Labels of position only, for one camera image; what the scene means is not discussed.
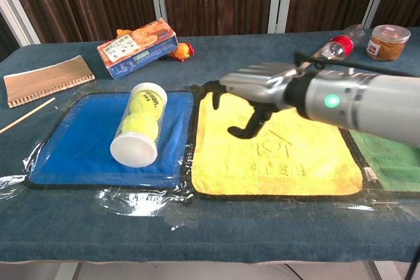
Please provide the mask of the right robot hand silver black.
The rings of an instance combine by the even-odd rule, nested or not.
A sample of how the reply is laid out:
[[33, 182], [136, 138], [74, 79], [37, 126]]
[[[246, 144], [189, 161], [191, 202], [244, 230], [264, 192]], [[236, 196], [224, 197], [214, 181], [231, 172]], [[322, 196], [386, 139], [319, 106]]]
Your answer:
[[258, 135], [273, 113], [289, 109], [284, 100], [290, 82], [304, 74], [299, 66], [283, 63], [263, 63], [240, 68], [222, 76], [218, 81], [209, 81], [202, 87], [202, 96], [213, 94], [213, 109], [217, 110], [221, 96], [230, 93], [238, 96], [253, 107], [254, 112], [245, 128], [228, 127], [228, 132], [239, 139], [251, 139]]

